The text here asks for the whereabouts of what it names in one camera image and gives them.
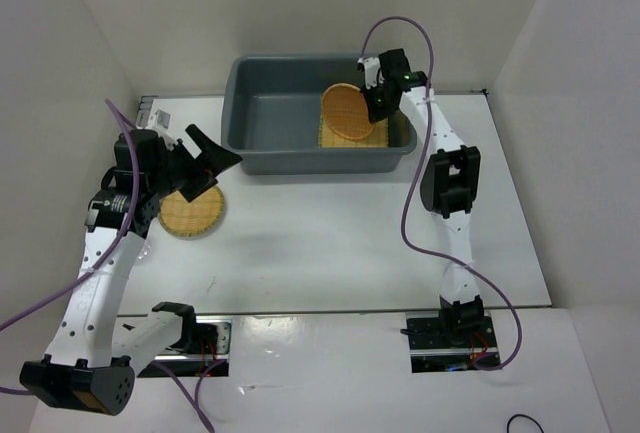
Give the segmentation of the round orange woven tray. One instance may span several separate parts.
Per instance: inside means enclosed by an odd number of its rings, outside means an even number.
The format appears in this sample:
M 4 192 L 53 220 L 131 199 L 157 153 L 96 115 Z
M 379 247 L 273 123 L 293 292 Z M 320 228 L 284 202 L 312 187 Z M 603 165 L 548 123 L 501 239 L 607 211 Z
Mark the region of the round orange woven tray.
M 360 89 L 348 83 L 336 83 L 325 90 L 321 116 L 333 133 L 350 141 L 363 140 L 374 131 Z

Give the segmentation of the square bamboo mat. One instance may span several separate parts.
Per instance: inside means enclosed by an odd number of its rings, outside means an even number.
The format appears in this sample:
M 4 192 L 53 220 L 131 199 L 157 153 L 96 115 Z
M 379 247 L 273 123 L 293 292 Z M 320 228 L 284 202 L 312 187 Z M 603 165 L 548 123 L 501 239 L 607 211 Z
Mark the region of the square bamboo mat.
M 387 148 L 389 146 L 388 122 L 371 124 L 367 120 L 356 122 L 320 120 L 318 133 L 320 148 Z

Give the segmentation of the round yellow bamboo tray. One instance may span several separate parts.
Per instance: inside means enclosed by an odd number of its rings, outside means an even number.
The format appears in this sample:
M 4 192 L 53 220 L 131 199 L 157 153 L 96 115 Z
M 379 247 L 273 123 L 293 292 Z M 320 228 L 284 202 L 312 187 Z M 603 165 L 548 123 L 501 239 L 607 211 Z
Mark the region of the round yellow bamboo tray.
M 218 186 L 212 187 L 191 202 L 175 192 L 160 202 L 158 221 L 174 237 L 195 239 L 216 227 L 223 218 L 225 206 L 225 197 Z

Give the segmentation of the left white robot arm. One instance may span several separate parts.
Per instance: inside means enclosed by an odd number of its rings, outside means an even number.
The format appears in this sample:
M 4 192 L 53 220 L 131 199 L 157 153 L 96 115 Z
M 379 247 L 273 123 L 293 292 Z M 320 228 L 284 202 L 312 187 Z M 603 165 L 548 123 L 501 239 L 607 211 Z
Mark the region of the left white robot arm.
M 53 408 L 116 416 L 130 401 L 136 377 L 163 350 L 188 352 L 203 330 L 192 306 L 160 302 L 143 321 L 114 338 L 131 270 L 167 196 L 192 202 L 241 156 L 189 125 L 199 147 L 167 144 L 152 129 L 127 129 L 114 144 L 115 164 L 91 199 L 84 258 L 58 331 L 42 359 L 24 363 L 19 381 Z

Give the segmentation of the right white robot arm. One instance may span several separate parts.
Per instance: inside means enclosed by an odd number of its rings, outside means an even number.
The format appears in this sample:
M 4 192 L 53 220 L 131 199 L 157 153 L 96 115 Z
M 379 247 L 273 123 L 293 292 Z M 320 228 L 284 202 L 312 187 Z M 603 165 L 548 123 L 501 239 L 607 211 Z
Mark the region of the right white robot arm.
M 425 136 L 425 168 L 419 173 L 419 194 L 446 239 L 445 266 L 439 294 L 438 334 L 450 346 L 460 346 L 484 319 L 470 241 L 471 211 L 477 197 L 481 154 L 454 132 L 439 107 L 428 77 L 410 69 L 402 49 L 360 57 L 369 121 L 380 122 L 400 112 Z

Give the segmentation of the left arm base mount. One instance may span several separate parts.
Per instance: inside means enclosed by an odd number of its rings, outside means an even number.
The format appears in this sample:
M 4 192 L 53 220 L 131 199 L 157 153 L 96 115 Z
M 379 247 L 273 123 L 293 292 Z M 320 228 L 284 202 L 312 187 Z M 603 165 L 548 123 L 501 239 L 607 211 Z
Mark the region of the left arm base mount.
M 229 317 L 155 312 L 136 322 L 119 341 L 139 378 L 226 376 L 232 338 Z

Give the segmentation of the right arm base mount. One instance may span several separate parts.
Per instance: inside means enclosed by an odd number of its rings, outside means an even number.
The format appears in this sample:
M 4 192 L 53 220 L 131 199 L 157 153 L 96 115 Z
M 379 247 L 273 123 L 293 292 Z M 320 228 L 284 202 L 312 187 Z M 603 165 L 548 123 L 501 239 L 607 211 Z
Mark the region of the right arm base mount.
M 501 362 L 488 315 L 479 326 L 447 333 L 436 312 L 407 313 L 406 325 L 400 333 L 407 339 L 414 374 L 474 371 L 475 361 L 487 367 Z

